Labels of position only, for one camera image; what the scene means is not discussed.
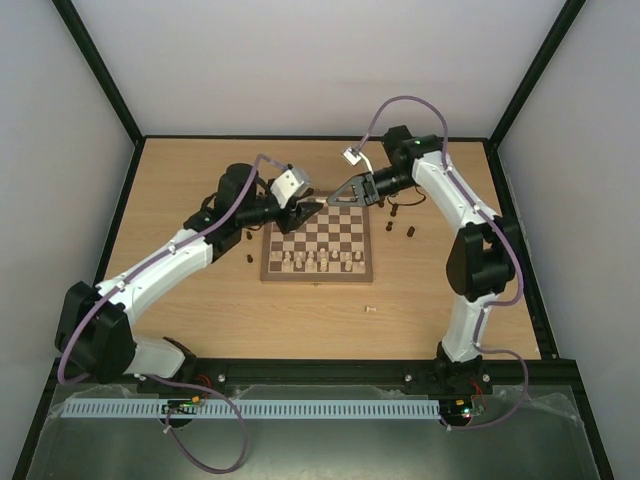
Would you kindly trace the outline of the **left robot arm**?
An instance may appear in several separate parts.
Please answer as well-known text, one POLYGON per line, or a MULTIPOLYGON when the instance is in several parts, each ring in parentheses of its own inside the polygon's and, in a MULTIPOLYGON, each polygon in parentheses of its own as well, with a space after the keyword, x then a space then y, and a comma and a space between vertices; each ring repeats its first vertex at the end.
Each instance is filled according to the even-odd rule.
POLYGON ((132 328, 165 293, 237 245, 243 230, 274 223, 289 233, 321 209, 309 198, 311 181, 304 170, 292 165, 279 170, 278 177, 264 181, 257 164, 230 165, 216 192, 156 252, 95 286, 78 282, 70 287, 54 340, 61 353, 58 382, 70 383, 65 375, 69 363, 81 369, 78 381, 179 376, 192 353, 168 337, 137 337, 132 328))

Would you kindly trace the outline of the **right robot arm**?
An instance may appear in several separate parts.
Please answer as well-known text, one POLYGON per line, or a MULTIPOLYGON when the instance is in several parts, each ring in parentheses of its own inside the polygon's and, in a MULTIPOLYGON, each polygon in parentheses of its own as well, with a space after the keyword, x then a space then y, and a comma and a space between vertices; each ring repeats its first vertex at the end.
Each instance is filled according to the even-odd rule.
POLYGON ((511 244, 518 227, 473 192, 437 136, 414 137, 402 125, 385 133, 382 146, 390 165, 353 176, 327 197, 327 203, 364 208, 419 187, 454 230, 446 276, 456 299, 438 346, 443 363, 436 367, 436 379, 443 389, 455 392, 471 379, 467 363, 485 352, 481 338, 492 308, 503 304, 500 294, 513 279, 523 289, 522 269, 511 244))

